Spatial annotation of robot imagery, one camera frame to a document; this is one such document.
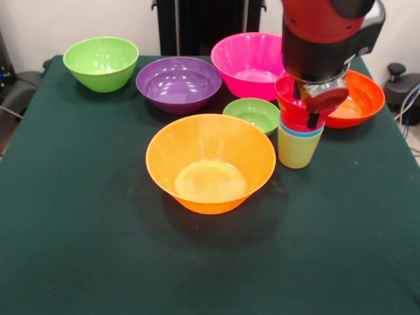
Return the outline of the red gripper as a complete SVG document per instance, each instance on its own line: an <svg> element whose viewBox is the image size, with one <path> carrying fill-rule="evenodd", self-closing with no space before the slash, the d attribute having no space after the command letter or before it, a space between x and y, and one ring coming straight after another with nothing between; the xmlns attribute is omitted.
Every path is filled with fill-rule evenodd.
<svg viewBox="0 0 420 315"><path fill-rule="evenodd" d="M327 87L326 85L305 85L300 90L298 81L293 83L293 98L303 99L306 110L309 112L307 127L316 129L320 114L333 111L348 97L346 87Z"/></svg>

